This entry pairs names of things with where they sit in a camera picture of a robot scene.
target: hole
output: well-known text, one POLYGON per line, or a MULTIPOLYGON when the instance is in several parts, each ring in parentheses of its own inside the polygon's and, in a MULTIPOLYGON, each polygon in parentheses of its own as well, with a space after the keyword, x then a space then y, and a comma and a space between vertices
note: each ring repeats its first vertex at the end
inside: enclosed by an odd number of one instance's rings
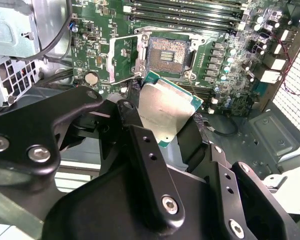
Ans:
POLYGON ((146 136, 143 137, 143 141, 145 141, 146 143, 150 143, 150 139, 146 136))
POLYGON ((25 84, 24 84, 24 81, 19 81, 19 86, 20 86, 20 90, 21 92, 23 92, 26 88, 25 88, 25 84))
POLYGON ((32 70, 36 68, 36 64, 35 64, 35 62, 34 62, 34 61, 33 61, 33 62, 31 62, 31 68, 32 68, 32 70))
POLYGON ((27 78, 27 77, 25 77, 24 79, 23 79, 23 81, 24 81, 24 85, 25 85, 25 87, 26 88, 28 88, 29 87, 29 79, 27 78))
POLYGON ((229 193, 234 194, 234 191, 230 187, 227 186, 226 189, 228 190, 229 193))
POLYGON ((103 133, 108 132, 108 131, 109 131, 109 126, 108 126, 108 125, 102 126, 102 127, 101 127, 101 131, 102 131, 103 133))
POLYGON ((5 80, 8 77, 8 72, 4 63, 0 65, 0 78, 1 80, 5 80))
POLYGON ((149 158, 153 161, 157 160, 157 157, 153 153, 149 154, 149 158))
POLYGON ((225 173, 224 176, 225 176, 227 179, 231 180, 231 177, 230 177, 228 174, 225 173))
POLYGON ((21 37, 27 38, 29 40, 35 39, 33 32, 21 33, 21 37))
POLYGON ((28 72, 28 74, 31 73, 31 67, 30 67, 30 65, 26 66, 26 71, 28 72))
POLYGON ((123 105, 125 107, 127 107, 128 109, 133 109, 134 108, 134 106, 132 106, 132 104, 130 102, 128 102, 128 101, 123 102, 123 105))
POLYGON ((11 76, 12 74, 15 73, 14 68, 12 66, 9 66, 8 67, 8 72, 9 72, 9 75, 11 76))
POLYGON ((9 80, 3 82, 3 87, 7 90, 9 95, 12 93, 12 87, 9 80))
POLYGON ((22 74, 22 76, 27 75, 27 72, 26 72, 26 69, 25 69, 25 68, 23 68, 23 69, 21 70, 21 74, 22 74))
POLYGON ((16 75, 16 78, 17 78, 18 80, 22 79, 22 76, 21 76, 20 72, 17 72, 15 75, 16 75))
POLYGON ((20 94, 20 89, 19 89, 18 84, 16 84, 13 86, 13 94, 12 95, 17 97, 19 94, 20 94))
POLYGON ((17 82, 17 79, 16 79, 16 77, 15 76, 11 76, 11 83, 12 83, 12 85, 13 84, 15 84, 16 82, 17 82))

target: black mounting arm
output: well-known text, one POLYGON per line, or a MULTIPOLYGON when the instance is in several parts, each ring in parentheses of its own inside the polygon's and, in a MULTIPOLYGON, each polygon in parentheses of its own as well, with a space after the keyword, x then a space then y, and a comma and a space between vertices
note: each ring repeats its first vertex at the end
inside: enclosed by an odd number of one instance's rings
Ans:
POLYGON ((202 132, 191 118, 177 136, 188 173, 165 164, 135 105, 88 87, 2 115, 0 217, 42 240, 300 240, 252 169, 202 132), (60 193, 59 152, 86 137, 99 139, 100 176, 60 193))

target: black capacitor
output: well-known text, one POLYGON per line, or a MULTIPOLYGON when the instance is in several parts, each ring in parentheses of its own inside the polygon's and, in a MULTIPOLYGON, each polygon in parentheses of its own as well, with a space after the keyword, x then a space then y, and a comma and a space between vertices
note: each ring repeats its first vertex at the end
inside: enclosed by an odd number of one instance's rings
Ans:
POLYGON ((259 36, 264 38, 264 39, 268 39, 270 38, 272 35, 271 31, 265 29, 265 28, 261 28, 259 31, 259 36))
POLYGON ((264 44, 263 42, 260 42, 259 47, 262 48, 263 50, 265 50, 268 46, 267 46, 267 44, 264 44))
POLYGON ((251 76, 250 74, 247 74, 247 75, 246 75, 246 78, 248 79, 248 81, 249 81, 250 83, 252 83, 252 82, 255 80, 254 77, 251 76))
POLYGON ((266 21, 266 24, 274 27, 275 29, 277 29, 280 26, 280 23, 278 23, 277 21, 273 21, 273 20, 266 21))
POLYGON ((260 54, 260 55, 265 54, 265 50, 263 50, 261 47, 257 47, 257 48, 256 48, 256 52, 257 52, 258 54, 260 54))

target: ram slot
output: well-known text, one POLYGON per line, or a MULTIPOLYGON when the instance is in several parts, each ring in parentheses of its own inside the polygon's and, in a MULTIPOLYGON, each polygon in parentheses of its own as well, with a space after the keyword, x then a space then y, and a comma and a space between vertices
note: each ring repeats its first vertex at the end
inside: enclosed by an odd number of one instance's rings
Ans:
POLYGON ((204 11, 213 11, 214 13, 242 13, 243 11, 238 8, 236 5, 215 5, 213 2, 208 1, 186 1, 186 0, 131 0, 134 2, 143 2, 143 3, 154 3, 161 4, 165 6, 177 6, 177 7, 186 7, 190 9, 204 10, 204 11))
POLYGON ((182 16, 174 16, 167 15, 162 13, 153 13, 147 11, 133 11, 130 13, 135 16, 136 20, 148 20, 148 21, 158 21, 165 22, 177 25, 184 25, 189 27, 197 27, 207 30, 216 30, 228 32, 230 29, 234 28, 234 24, 221 24, 211 20, 200 20, 193 17, 182 17, 182 16))
POLYGON ((180 17, 192 17, 195 19, 208 20, 220 24, 229 24, 233 22, 240 22, 239 19, 236 19, 232 16, 221 15, 216 13, 208 13, 200 10, 192 10, 189 8, 181 7, 171 7, 164 6, 160 4, 145 3, 145 2, 136 2, 135 11, 143 12, 152 12, 152 13, 161 13, 167 15, 174 15, 180 17))

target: metal plate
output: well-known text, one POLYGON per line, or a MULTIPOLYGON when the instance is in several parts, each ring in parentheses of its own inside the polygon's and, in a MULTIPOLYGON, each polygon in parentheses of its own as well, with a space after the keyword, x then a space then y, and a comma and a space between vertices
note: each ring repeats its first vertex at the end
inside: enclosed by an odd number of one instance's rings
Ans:
POLYGON ((0 55, 26 58, 39 51, 31 7, 22 0, 0 1, 0 55))
POLYGON ((139 115, 145 128, 166 147, 194 114, 193 97, 159 79, 146 83, 140 92, 139 115))

